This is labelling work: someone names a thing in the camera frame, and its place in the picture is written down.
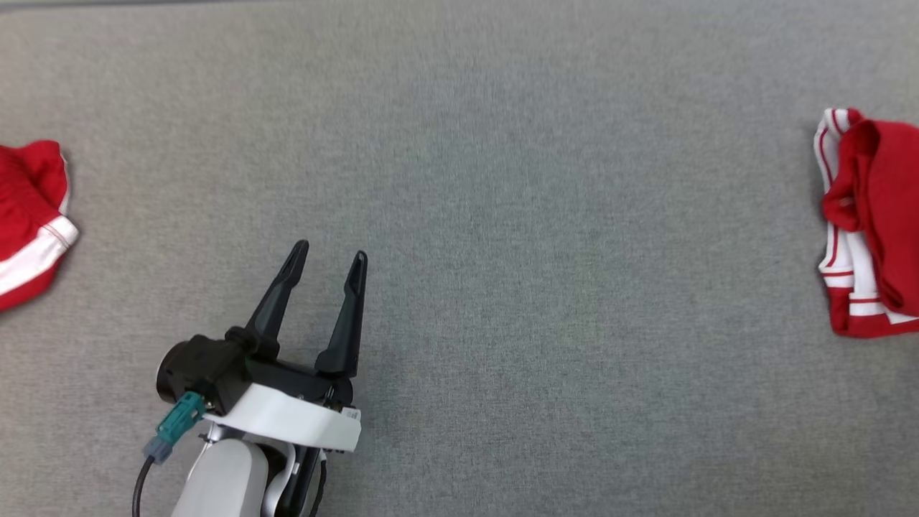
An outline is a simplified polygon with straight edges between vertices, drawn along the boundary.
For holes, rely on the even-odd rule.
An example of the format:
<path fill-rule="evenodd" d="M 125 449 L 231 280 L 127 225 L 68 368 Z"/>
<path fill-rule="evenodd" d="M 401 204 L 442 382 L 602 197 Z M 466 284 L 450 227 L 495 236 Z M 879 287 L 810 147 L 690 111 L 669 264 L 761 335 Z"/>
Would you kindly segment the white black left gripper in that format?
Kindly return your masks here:
<path fill-rule="evenodd" d="M 361 433 L 349 378 L 357 376 L 365 305 L 368 256 L 355 253 L 342 286 L 344 301 L 330 343 L 314 367 L 275 360 L 289 297 L 301 281 L 309 241 L 297 241 L 247 322 L 252 356 L 246 367 L 251 385 L 224 416 L 205 419 L 237 431 L 303 447 L 354 452 Z"/>

